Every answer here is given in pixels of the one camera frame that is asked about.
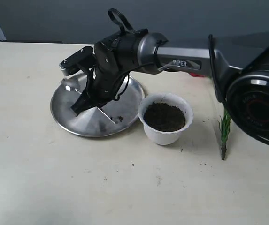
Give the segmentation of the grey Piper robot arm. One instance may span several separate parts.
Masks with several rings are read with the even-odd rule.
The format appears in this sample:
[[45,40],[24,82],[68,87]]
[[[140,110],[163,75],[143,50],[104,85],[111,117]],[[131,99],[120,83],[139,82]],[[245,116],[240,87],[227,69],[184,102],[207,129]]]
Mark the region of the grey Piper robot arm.
[[81,70],[94,81],[72,105],[76,114],[114,100],[132,71],[183,71],[213,79],[217,100],[245,133],[269,145],[269,32],[168,41],[160,33],[114,34],[94,45]]

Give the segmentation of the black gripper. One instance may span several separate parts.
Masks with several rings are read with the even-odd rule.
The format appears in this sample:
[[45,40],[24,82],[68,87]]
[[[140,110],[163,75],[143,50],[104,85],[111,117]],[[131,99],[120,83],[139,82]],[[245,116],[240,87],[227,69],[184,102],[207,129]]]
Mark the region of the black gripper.
[[138,45],[135,35],[111,35],[94,45],[96,76],[89,96],[83,91],[71,106],[76,116],[89,108],[101,108],[116,96],[124,77],[139,68]]

